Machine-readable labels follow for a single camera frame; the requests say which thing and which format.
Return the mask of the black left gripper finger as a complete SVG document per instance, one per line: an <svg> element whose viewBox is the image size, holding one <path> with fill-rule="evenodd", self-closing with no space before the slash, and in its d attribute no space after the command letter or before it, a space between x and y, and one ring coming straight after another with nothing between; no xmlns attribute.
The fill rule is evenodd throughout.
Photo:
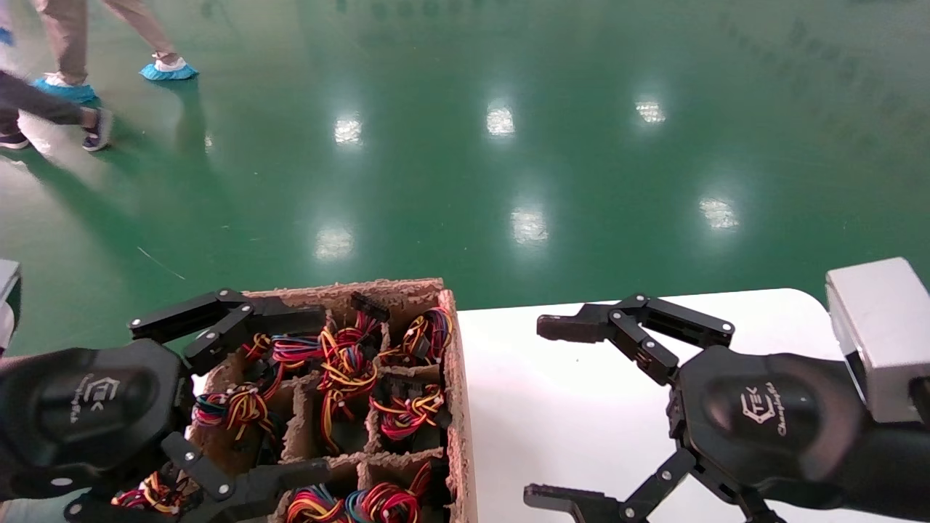
<svg viewBox="0 0 930 523"><path fill-rule="evenodd" d="M325 306L295 308L279 297L252 297L223 288L134 318L129 330L136 340L149 338L160 344L196 335L183 357L190 372L203 376L257 333L319 332L325 325Z"/></svg>

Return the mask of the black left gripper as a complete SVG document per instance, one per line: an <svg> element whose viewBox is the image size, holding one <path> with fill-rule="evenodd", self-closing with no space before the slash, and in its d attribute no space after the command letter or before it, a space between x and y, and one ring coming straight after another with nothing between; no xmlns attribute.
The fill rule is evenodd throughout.
<svg viewBox="0 0 930 523"><path fill-rule="evenodd" d="M182 436L192 406L186 364L155 341L4 358L2 500L125 489L169 458L205 497L174 521L241 522L271 514L286 491L330 479L323 459L258 466L231 479ZM170 521L94 491L73 500L64 516L68 522Z"/></svg>

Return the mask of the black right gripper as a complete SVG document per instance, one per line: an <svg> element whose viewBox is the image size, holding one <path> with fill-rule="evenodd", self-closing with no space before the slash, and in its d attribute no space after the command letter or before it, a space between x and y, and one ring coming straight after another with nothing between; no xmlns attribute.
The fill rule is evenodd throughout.
<svg viewBox="0 0 930 523"><path fill-rule="evenodd" d="M706 350L679 370L679 358L655 332ZM545 340L611 342L655 383L674 385L667 414L679 447L625 500L530 484L522 491L526 506L575 522L647 522L691 474L740 507L747 522L780 522L763 489L833 482L869 424L846 364L723 348L734 333L724 319L644 294L587 302L571 317L538 317Z"/></svg>

